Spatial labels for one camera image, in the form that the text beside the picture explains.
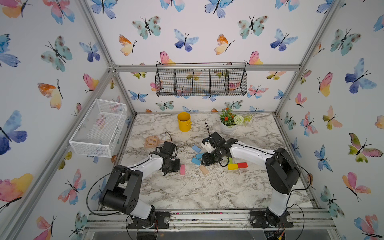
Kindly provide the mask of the pink block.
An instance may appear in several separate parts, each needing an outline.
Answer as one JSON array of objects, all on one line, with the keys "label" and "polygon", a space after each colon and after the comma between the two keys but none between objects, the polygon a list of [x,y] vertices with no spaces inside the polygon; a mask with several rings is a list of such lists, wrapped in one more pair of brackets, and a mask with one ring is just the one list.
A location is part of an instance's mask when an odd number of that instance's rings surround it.
[{"label": "pink block", "polygon": [[181,165],[181,168],[180,168],[180,175],[181,176],[184,176],[186,174],[186,166],[185,165]]}]

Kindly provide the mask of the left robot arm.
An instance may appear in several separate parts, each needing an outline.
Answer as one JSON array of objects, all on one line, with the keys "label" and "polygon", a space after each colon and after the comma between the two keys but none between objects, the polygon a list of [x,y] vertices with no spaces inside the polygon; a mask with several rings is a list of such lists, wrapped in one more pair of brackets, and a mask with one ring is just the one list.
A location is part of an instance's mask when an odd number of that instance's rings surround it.
[{"label": "left robot arm", "polygon": [[157,171],[162,171],[164,176],[178,172],[181,163],[177,154],[177,146],[165,141],[137,164],[128,167],[117,165],[102,191],[100,204],[134,217],[144,228],[152,227],[156,222],[156,209],[140,199],[142,182]]}]

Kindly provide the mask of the red block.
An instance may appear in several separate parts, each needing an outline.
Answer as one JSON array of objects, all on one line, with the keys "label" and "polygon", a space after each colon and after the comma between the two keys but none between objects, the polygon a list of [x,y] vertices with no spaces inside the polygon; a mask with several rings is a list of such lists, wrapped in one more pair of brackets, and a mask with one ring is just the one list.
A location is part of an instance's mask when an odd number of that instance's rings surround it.
[{"label": "red block", "polygon": [[239,168],[239,169],[245,169],[245,168],[248,167],[248,164],[247,164],[247,163],[238,163],[237,165],[238,165],[238,168]]}]

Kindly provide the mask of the natural wood block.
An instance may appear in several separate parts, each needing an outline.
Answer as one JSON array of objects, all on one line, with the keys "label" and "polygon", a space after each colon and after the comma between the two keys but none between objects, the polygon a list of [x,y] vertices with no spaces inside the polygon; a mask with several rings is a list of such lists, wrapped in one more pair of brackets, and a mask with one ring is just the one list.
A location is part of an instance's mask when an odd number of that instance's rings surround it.
[{"label": "natural wood block", "polygon": [[201,171],[204,175],[207,175],[207,174],[209,173],[209,170],[208,170],[205,166],[203,166],[203,165],[199,166],[199,169],[200,169],[200,171]]}]

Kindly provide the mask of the yellow block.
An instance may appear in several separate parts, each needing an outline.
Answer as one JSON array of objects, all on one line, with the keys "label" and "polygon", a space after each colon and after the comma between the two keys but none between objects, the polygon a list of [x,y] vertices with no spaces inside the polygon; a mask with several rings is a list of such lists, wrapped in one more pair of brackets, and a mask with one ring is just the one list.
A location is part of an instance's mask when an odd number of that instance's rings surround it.
[{"label": "yellow block", "polygon": [[229,165],[228,165],[228,170],[229,170],[229,171],[232,171],[232,170],[238,170],[238,169],[239,169],[238,164],[229,164]]}]

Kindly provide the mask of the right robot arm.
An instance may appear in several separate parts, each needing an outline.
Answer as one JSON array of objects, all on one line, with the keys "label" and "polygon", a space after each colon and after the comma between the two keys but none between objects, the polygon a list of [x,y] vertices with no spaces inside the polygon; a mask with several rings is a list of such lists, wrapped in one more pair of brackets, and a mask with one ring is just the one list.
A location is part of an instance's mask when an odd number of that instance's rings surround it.
[{"label": "right robot arm", "polygon": [[224,157],[228,157],[242,159],[266,169],[273,193],[265,210],[250,212],[250,224],[253,228],[294,226],[288,212],[288,203],[301,172],[285,149],[261,150],[237,139],[225,140],[217,132],[203,139],[202,147],[207,151],[202,156],[202,165],[206,167],[220,164]]}]

